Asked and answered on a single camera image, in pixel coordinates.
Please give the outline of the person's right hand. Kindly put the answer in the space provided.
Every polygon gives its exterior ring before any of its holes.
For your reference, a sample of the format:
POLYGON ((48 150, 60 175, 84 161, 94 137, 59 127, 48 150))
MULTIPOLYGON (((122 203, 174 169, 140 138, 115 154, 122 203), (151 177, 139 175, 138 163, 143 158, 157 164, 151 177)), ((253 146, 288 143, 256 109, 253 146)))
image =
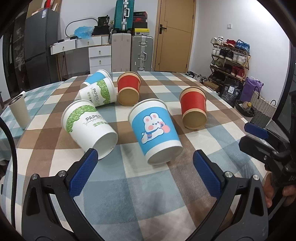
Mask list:
MULTIPOLYGON (((265 200, 266 200, 266 205, 268 208, 270 208, 273 204, 273 198, 275 196, 275 188, 272 185, 272 173, 268 172, 264 186, 263 186, 263 191, 265 194, 265 200)), ((282 191, 283 197, 286 197, 286 200, 284 202, 284 206, 289 206, 295 201, 295 196, 296 196, 296 187, 295 185, 290 185, 290 186, 285 186, 285 188, 282 191)))

